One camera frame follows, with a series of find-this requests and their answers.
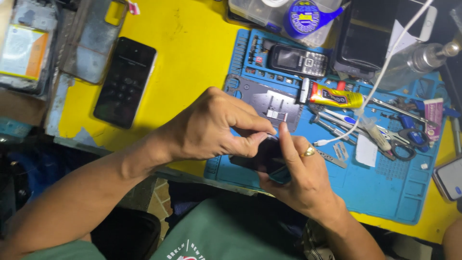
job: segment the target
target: white paper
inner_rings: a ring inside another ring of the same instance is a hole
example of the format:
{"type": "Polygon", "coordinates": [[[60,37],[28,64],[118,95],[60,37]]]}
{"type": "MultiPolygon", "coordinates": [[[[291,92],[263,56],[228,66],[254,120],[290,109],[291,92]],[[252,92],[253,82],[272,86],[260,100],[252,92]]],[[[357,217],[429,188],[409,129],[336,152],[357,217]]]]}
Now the white paper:
{"type": "MultiPolygon", "coordinates": [[[[388,45],[388,50],[387,50],[387,58],[390,55],[391,52],[391,47],[395,44],[396,40],[404,30],[404,27],[398,22],[398,20],[395,20],[395,25],[393,26],[393,31],[391,32],[391,38],[390,38],[390,44],[388,45]]],[[[410,35],[408,32],[404,34],[404,37],[401,39],[400,44],[395,48],[395,51],[393,54],[397,53],[398,51],[406,48],[407,46],[414,44],[417,42],[414,36],[410,35]]]]}
{"type": "Polygon", "coordinates": [[[375,167],[377,159],[377,145],[364,135],[358,136],[356,145],[356,160],[370,167],[375,167]]]}

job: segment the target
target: plastic storage box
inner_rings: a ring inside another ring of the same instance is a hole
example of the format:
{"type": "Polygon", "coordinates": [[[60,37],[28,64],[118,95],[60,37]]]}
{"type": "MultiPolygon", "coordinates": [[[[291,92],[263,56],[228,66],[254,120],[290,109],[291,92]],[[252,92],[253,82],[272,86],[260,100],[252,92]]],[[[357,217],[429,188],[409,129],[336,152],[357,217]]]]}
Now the plastic storage box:
{"type": "MultiPolygon", "coordinates": [[[[337,10],[341,4],[341,0],[313,0],[321,12],[333,12],[337,10]]],[[[289,0],[280,7],[270,7],[263,3],[262,0],[229,0],[231,12],[238,14],[254,23],[265,26],[272,32],[281,33],[285,37],[289,37],[284,30],[283,18],[284,14],[294,0],[289,0]]],[[[329,34],[330,27],[333,21],[319,28],[307,37],[295,40],[308,47],[321,46],[329,34]]]]}

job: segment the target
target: black smartphone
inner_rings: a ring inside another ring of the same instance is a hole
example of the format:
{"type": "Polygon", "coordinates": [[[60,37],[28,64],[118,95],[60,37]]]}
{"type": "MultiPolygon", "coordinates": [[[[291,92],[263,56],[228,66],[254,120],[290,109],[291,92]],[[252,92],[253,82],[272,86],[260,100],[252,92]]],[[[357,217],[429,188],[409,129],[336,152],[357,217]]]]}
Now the black smartphone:
{"type": "Polygon", "coordinates": [[[93,115],[129,129],[154,69],[156,56],[157,51],[153,47],[120,37],[93,115]]]}
{"type": "Polygon", "coordinates": [[[362,74],[381,69],[398,6],[399,0],[353,0],[344,14],[335,60],[362,74]]]}
{"type": "Polygon", "coordinates": [[[282,157],[279,139],[273,135],[268,135],[268,138],[260,143],[255,157],[230,156],[230,163],[268,173],[272,180],[282,184],[291,180],[290,173],[282,157]]]}
{"type": "Polygon", "coordinates": [[[322,79],[326,75],[328,58],[322,53],[296,49],[280,44],[270,50],[268,67],[306,77],[322,79]]]}

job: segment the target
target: blue silicone repair mat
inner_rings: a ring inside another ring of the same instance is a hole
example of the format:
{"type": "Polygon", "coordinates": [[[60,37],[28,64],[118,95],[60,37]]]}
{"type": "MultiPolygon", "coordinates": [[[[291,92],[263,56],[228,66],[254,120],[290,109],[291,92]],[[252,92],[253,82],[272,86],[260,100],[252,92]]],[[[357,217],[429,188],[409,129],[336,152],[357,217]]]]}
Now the blue silicone repair mat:
{"type": "MultiPolygon", "coordinates": [[[[309,50],[298,43],[271,33],[255,29],[252,31],[240,29],[237,34],[229,73],[237,74],[298,96],[301,83],[298,77],[277,72],[266,67],[267,51],[263,49],[265,40],[309,50]],[[251,49],[255,49],[255,55],[249,58],[251,49]]],[[[329,54],[323,48],[312,50],[329,54]]],[[[338,80],[337,76],[329,75],[317,82],[321,85],[336,88],[336,82],[332,82],[331,84],[325,83],[329,78],[338,80]]],[[[372,88],[372,86],[362,82],[349,81],[347,83],[354,84],[354,92],[363,94],[368,94],[372,88]]],[[[238,82],[226,82],[225,89],[236,87],[236,84],[238,82]]],[[[374,94],[375,98],[382,101],[390,101],[396,99],[397,96],[418,100],[435,97],[445,97],[447,99],[444,83],[439,81],[438,73],[429,74],[409,86],[394,92],[381,93],[377,91],[374,94]]],[[[329,107],[329,109],[344,113],[338,108],[329,107]]],[[[346,114],[349,116],[353,115],[349,110],[346,114]]],[[[390,116],[397,116],[391,110],[376,105],[368,105],[365,114],[368,117],[376,117],[378,125],[388,128],[391,131],[397,132],[402,129],[399,121],[388,118],[390,116]]],[[[305,106],[293,134],[304,136],[311,143],[320,139],[332,139],[334,136],[330,132],[318,124],[310,123],[312,116],[311,111],[305,106]]],[[[333,148],[334,143],[336,142],[319,147],[319,149],[336,158],[333,148]]],[[[411,161],[401,161],[399,159],[391,161],[382,154],[377,153],[375,167],[369,167],[357,162],[355,159],[355,147],[348,142],[344,142],[344,145],[349,155],[349,158],[345,162],[348,167],[343,169],[331,162],[326,162],[326,165],[332,188],[335,193],[345,200],[348,209],[401,223],[416,224],[419,221],[426,191],[432,176],[439,141],[426,153],[417,150],[418,154],[411,161]]],[[[204,176],[219,182],[262,191],[258,185],[257,174],[252,170],[231,164],[228,156],[219,156],[208,160],[204,176]]]]}

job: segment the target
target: smartphone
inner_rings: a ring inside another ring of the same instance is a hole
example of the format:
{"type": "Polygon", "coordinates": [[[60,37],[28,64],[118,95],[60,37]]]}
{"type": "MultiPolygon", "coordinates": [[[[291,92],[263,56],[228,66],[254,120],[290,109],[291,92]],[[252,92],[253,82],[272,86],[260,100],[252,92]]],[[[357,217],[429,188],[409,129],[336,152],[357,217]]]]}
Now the smartphone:
{"type": "Polygon", "coordinates": [[[462,157],[439,166],[433,170],[433,180],[446,200],[456,201],[462,198],[462,157]]]}
{"type": "Polygon", "coordinates": [[[363,70],[363,74],[381,69],[398,5],[399,0],[352,1],[344,14],[335,60],[363,70]]]}
{"type": "Polygon", "coordinates": [[[93,115],[129,129],[154,69],[156,57],[157,51],[153,47],[120,37],[93,115]]]}
{"type": "MultiPolygon", "coordinates": [[[[406,26],[412,17],[422,8],[421,3],[416,0],[400,0],[398,11],[396,13],[396,20],[401,26],[406,26]]],[[[407,31],[416,40],[426,42],[430,39],[432,34],[433,25],[435,24],[437,9],[434,6],[429,6],[419,19],[407,31]]]]}
{"type": "Polygon", "coordinates": [[[258,152],[253,158],[229,156],[230,163],[247,169],[268,173],[269,177],[278,183],[287,183],[291,180],[289,170],[282,157],[279,139],[269,135],[258,146],[258,152]]]}
{"type": "Polygon", "coordinates": [[[296,49],[280,44],[270,50],[268,67],[273,70],[322,79],[326,75],[328,58],[322,53],[296,49]]]}

